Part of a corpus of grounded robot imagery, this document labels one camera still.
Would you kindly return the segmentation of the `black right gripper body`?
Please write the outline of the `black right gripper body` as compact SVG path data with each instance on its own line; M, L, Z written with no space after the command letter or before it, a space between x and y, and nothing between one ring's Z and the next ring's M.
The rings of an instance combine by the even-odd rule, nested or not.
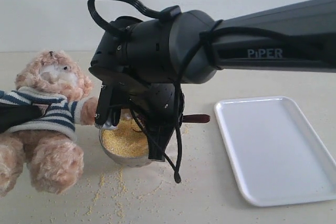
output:
M125 88L115 86L110 108L113 126L118 125L122 109L135 112L145 129L147 121L175 123L178 119L181 123L184 112L184 94L180 92L175 95L173 84L153 84L142 93L131 93Z

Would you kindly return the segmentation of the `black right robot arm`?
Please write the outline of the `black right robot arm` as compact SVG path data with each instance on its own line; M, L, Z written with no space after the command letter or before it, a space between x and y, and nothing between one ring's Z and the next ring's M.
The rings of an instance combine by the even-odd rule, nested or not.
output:
M222 69L335 70L335 0L309 0L228 20L179 6L155 11L139 0L88 0L104 35L89 71L102 81L95 125L116 126L129 109L153 161L183 123L181 84L207 82Z

